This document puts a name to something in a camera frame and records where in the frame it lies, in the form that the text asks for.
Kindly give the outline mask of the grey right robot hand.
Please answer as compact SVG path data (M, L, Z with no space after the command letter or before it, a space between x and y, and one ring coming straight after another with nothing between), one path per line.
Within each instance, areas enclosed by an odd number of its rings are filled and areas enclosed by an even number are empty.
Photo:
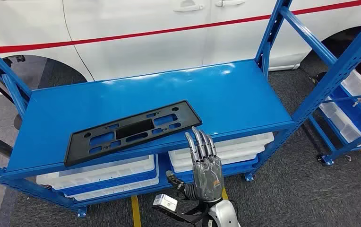
M203 130L191 127L194 137L185 133L192 159L194 183L185 183L172 171L166 171L168 183L184 194L186 200L215 202L222 199L224 176L213 139Z

